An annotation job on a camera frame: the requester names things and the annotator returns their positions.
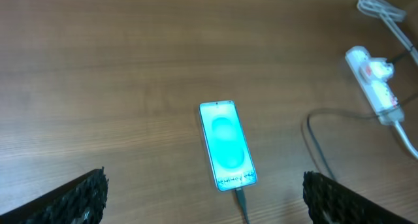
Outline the blue smartphone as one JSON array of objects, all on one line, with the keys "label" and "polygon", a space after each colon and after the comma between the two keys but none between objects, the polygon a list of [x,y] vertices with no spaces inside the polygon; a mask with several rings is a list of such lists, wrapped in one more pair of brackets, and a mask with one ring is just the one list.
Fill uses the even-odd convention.
[{"label": "blue smartphone", "polygon": [[228,191],[257,183],[257,173],[234,101],[199,105],[214,183]]}]

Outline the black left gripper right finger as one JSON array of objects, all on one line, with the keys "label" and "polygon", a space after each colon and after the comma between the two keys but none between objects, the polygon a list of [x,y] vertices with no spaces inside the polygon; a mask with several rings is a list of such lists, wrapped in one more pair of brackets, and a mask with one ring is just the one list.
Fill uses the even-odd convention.
[{"label": "black left gripper right finger", "polygon": [[305,172],[303,199],[313,223],[411,224],[318,172]]}]

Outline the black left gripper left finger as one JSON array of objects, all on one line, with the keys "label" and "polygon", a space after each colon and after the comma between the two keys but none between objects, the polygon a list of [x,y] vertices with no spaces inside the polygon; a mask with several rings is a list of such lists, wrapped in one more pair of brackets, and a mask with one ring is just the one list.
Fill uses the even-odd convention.
[{"label": "black left gripper left finger", "polygon": [[1,223],[98,224],[108,196],[104,168],[93,169],[68,183],[1,215]]}]

